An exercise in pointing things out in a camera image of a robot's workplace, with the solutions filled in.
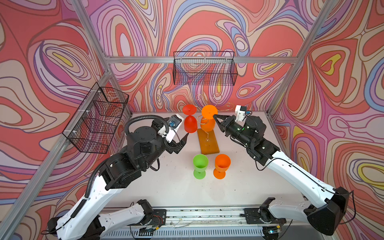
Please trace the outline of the orange wine glass front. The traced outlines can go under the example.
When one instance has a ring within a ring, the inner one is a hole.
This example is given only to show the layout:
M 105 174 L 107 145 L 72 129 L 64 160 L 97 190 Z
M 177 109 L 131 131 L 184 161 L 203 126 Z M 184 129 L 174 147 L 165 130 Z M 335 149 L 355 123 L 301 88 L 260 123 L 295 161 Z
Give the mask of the orange wine glass front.
M 215 127 L 214 115 L 218 114 L 218 110 L 213 105 L 207 105 L 202 109 L 201 129 L 210 132 Z

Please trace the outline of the orange wine glass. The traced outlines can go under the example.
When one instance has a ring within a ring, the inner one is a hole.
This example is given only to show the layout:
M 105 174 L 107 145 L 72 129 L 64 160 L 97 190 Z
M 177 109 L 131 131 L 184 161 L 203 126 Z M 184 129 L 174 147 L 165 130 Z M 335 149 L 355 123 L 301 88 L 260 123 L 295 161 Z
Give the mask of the orange wine glass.
M 207 105 L 202 109 L 201 129 L 210 132 L 215 127 L 214 115 L 218 114 L 218 110 L 213 105 Z
M 215 169 L 213 171 L 214 177 L 216 179 L 224 179 L 226 176 L 226 171 L 231 165 L 231 159 L 225 154 L 220 154 L 215 158 Z

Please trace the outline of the red wine glass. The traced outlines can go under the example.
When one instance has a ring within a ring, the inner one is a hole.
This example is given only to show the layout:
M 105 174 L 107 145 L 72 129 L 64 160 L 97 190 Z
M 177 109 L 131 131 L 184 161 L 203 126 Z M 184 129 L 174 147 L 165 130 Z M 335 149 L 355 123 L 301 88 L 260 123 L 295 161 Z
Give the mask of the red wine glass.
M 197 112 L 197 108 L 194 105 L 186 105 L 183 107 L 183 113 L 186 115 L 184 126 L 187 133 L 194 133 L 198 129 L 197 119 L 194 114 Z

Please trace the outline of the orange wine glass back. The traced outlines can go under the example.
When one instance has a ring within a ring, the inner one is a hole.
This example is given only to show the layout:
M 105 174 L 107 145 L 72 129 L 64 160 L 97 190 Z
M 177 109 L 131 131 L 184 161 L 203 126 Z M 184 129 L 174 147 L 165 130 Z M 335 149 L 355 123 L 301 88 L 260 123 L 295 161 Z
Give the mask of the orange wine glass back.
M 231 159 L 225 154 L 220 154 L 215 158 L 215 169 L 213 171 L 214 177 L 216 179 L 224 179 L 226 176 L 226 171 L 231 165 Z

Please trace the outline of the green wine glass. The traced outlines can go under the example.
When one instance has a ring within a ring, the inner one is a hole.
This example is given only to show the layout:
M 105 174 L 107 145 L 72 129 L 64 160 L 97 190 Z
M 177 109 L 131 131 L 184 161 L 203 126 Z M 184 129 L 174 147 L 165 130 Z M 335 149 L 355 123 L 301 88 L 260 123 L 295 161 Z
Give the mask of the green wine glass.
M 206 169 L 209 165 L 209 159 L 203 154 L 198 154 L 193 158 L 194 172 L 196 179 L 202 180 L 206 176 Z

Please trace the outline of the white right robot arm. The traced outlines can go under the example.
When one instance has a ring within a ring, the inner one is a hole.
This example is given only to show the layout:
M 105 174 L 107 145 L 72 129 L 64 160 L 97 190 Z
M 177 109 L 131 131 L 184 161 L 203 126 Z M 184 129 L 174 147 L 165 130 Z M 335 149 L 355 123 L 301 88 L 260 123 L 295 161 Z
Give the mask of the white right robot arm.
M 256 165 L 279 174 L 306 197 L 303 202 L 282 202 L 276 198 L 267 198 L 253 217 L 263 223 L 279 219 L 309 223 L 326 236 L 333 235 L 337 227 L 344 224 L 342 219 L 349 201 L 354 199 L 353 192 L 343 187 L 334 188 L 293 162 L 279 147 L 265 139 L 267 126 L 260 117 L 248 116 L 242 126 L 237 123 L 235 115 L 215 114 L 213 118 L 220 131 L 244 147 Z

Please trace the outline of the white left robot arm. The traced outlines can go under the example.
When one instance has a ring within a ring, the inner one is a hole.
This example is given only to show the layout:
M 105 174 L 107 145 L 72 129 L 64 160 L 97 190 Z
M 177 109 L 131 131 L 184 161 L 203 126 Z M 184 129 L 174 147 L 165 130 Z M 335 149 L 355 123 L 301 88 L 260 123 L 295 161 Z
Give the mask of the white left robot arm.
M 164 152 L 178 154 L 187 143 L 187 136 L 174 141 L 184 119 L 179 115 L 163 118 L 142 115 L 125 125 L 127 144 L 118 153 L 102 161 L 89 177 L 85 194 L 63 216 L 51 218 L 41 235 L 54 235 L 60 240 L 99 240 L 108 233 L 129 225 L 163 225 L 147 200 L 109 214 L 101 214 L 107 203 L 153 169 L 153 163 Z

